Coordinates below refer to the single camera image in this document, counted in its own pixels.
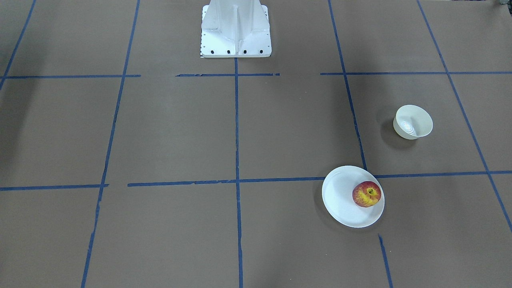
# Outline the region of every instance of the apple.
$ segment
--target apple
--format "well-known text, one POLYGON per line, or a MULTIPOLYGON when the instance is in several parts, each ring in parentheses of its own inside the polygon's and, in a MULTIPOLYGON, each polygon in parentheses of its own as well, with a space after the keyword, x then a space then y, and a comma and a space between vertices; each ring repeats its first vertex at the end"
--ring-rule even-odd
POLYGON ((372 181, 364 181, 352 190, 352 199, 361 207, 371 207, 379 202, 382 192, 379 185, 372 181))

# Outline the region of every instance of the blue tape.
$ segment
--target blue tape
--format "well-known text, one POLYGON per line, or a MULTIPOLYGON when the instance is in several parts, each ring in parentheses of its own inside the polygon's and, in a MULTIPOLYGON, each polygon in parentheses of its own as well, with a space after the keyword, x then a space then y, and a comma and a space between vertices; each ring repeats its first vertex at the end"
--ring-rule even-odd
POLYGON ((176 77, 246 77, 246 76, 273 76, 272 73, 240 73, 240 74, 178 74, 176 77))
POLYGON ((336 38, 336 44, 338 45, 339 61, 342 64, 343 78, 345 79, 345 87, 347 88, 347 95, 349 98, 350 110, 352 111, 352 117, 354 119, 355 133, 357 134, 357 140, 359 141, 359 149, 361 152, 362 167, 363 167, 363 169, 367 170, 366 160, 365 160, 365 152, 362 149, 361 135, 359 134, 359 128, 357 127, 357 119, 356 119, 355 111, 354 111, 354 103, 352 102, 352 94, 350 93, 349 80, 347 78, 347 71, 345 70, 345 62, 343 61, 342 47, 339 44, 338 30, 336 28, 336 22, 334 21, 334 14, 332 12, 331 0, 328 0, 328 3, 329 3, 329 12, 331 13, 332 28, 334 29, 334 36, 336 38))
POLYGON ((437 53, 439 53, 439 57, 441 58, 441 62, 443 63, 444 70, 446 71, 446 75, 448 76, 448 79, 450 80, 450 84, 452 85, 453 92, 455 94, 455 97, 457 98, 457 102, 459 104, 460 110, 462 112, 462 115, 464 116, 464 120, 466 121, 467 128, 469 129, 471 133, 471 137, 473 138, 473 142, 475 143, 475 146, 477 148, 478 154, 480 155, 480 159, 482 160, 482 163, 484 165, 485 171, 487 173, 487 176, 489 177, 489 181, 491 185, 493 186, 494 194, 496 195, 496 198, 498 200, 498 203, 500 204, 501 211, 503 212, 503 216, 505 216, 505 220, 507 221, 508 228, 512 232, 512 223, 510 221, 510 218, 508 216, 508 213, 505 209, 505 206, 503 205, 503 202, 501 201, 500 193, 498 192, 498 189, 496 188, 496 185, 494 184, 493 177, 491 176, 491 172, 489 171, 489 167, 487 166, 487 163, 485 162, 485 159, 482 154, 482 150, 480 149, 480 146, 478 145, 477 138, 475 136, 475 133, 473 132, 473 128, 471 127, 470 121, 466 115, 466 111, 464 110, 464 106, 462 105, 462 102, 459 97, 459 93, 457 92, 457 89, 455 88, 455 84, 453 83, 452 76, 450 75, 450 72, 448 71, 448 67, 446 66, 446 63, 444 61, 443 55, 441 54, 441 50, 439 49, 439 45, 437 45, 436 38, 434 37, 434 33, 432 32, 432 29, 430 28, 429 21, 426 18, 425 12, 423 10, 423 7, 421 6, 421 3, 419 0, 416 0, 418 3, 418 7, 421 11, 421 15, 423 15, 423 19, 425 20, 426 27, 428 28, 430 32, 430 36, 432 37, 432 41, 434 41, 434 45, 436 46, 437 53))
POLYGON ((491 174, 512 174, 510 170, 502 170, 502 171, 489 171, 491 174))
POLYGON ((408 178, 408 177, 436 177, 436 176, 463 176, 463 175, 487 175, 487 172, 475 171, 475 172, 447 172, 447 173, 388 174, 388 175, 375 175, 375 178, 408 178))
POLYGON ((244 287, 244 272, 242 264, 242 207, 240 205, 240 153, 239 153, 239 110, 238 110, 238 58, 234 59, 234 121, 235 128, 235 144, 237 147, 235 157, 236 184, 237 184, 237 226, 238 226, 238 285, 239 288, 244 287))
POLYGON ((241 179, 240 183, 318 181, 318 180, 324 180, 324 179, 325 179, 325 177, 259 178, 259 179, 241 179))
MULTIPOLYGON (((490 171, 490 174, 512 174, 512 171, 490 171)), ((416 173, 416 174, 382 174, 374 175, 375 178, 409 178, 409 177, 443 177, 443 176, 467 176, 467 175, 487 175, 486 171, 468 171, 468 172, 445 172, 445 173, 416 173)), ((322 181, 325 177, 288 177, 288 178, 250 178, 238 179, 239 183, 256 182, 291 182, 291 181, 322 181)), ((170 181, 170 182, 140 182, 129 183, 128 187, 147 187, 147 186, 178 186, 191 184, 226 184, 236 183, 236 179, 224 180, 200 180, 200 181, 170 181)))
POLYGON ((129 183, 128 187, 147 187, 147 186, 177 186, 177 185, 204 185, 204 184, 221 184, 235 183, 236 180, 205 180, 205 181, 174 181, 174 182, 143 182, 129 183))
POLYGON ((391 272, 389 271, 388 257, 386 256, 386 248, 384 247, 384 243, 382 241, 382 237, 379 235, 380 242, 380 250, 382 251, 382 258, 384 259, 384 265, 386 266, 386 274, 388 276, 388 284, 389 288, 393 288, 393 280, 391 280, 391 272))
POLYGON ((55 186, 23 186, 23 187, 0 187, 0 191, 82 189, 82 188, 99 188, 99 187, 100 187, 100 184, 55 185, 55 186))
POLYGON ((93 232, 91 233, 91 238, 89 240, 89 248, 87 250, 86 264, 85 264, 85 266, 83 268, 82 283, 81 283, 81 286, 80 286, 81 288, 85 288, 85 286, 86 286, 87 273, 89 271, 89 263, 91 261, 91 254, 92 254, 93 245, 94 245, 94 237, 96 235, 96 228, 98 226, 100 202, 101 202, 101 199, 103 197, 103 188, 105 187, 104 185, 105 185, 105 179, 106 179, 106 172, 107 172, 107 170, 109 168, 110 152, 112 150, 112 142, 114 141, 114 133, 115 133, 115 130, 116 130, 117 115, 119 113, 119 106, 121 104, 121 97, 122 97, 122 94, 123 94, 124 80, 126 78, 126 71, 128 69, 128 61, 130 59, 130 51, 131 51, 131 48, 132 48, 133 35, 135 33, 135 26, 137 24, 137 15, 139 14, 139 6, 140 6, 140 0, 137 0, 137 6, 135 7, 135 15, 134 15, 133 24, 132 24, 132 31, 131 31, 131 34, 130 34, 130 41, 128 43, 128 49, 126 51, 126 58, 124 60, 123 76, 121 78, 121 85, 119 86, 119 93, 117 95, 117 102, 116 102, 116 110, 115 110, 115 113, 114 113, 114 120, 112 121, 112 129, 110 131, 109 146, 108 146, 107 151, 106 151, 105 168, 103 170, 103 175, 101 177, 101 185, 100 185, 99 193, 98 193, 98 201, 96 202, 96 213, 95 213, 95 217, 94 217, 94 229, 93 229, 93 232))
POLYGON ((233 77, 234 74, 178 74, 176 77, 233 77))
POLYGON ((11 58, 9 59, 9 63, 7 63, 7 68, 5 69, 4 76, 2 77, 2 80, 0 80, 0 90, 4 86, 5 79, 7 75, 9 74, 9 70, 11 69, 12 62, 14 60, 14 57, 16 56, 16 52, 18 51, 19 44, 22 42, 23 35, 25 34, 25 30, 27 29, 27 26, 30 21, 30 17, 32 17, 32 12, 34 11, 35 1, 32 1, 32 6, 30 6, 30 11, 27 16, 27 20, 25 20, 25 24, 23 25, 22 32, 19 35, 18 41, 16 42, 16 45, 14 46, 14 50, 12 51, 11 58))
MULTIPOLYGON (((140 74, 129 74, 124 77, 137 78, 140 74)), ((34 75, 34 76, 7 76, 6 79, 69 79, 69 78, 122 78, 123 75, 34 75)))
POLYGON ((347 75, 436 75, 446 72, 348 72, 347 75))
POLYGON ((449 74, 512 74, 512 71, 449 72, 449 74))

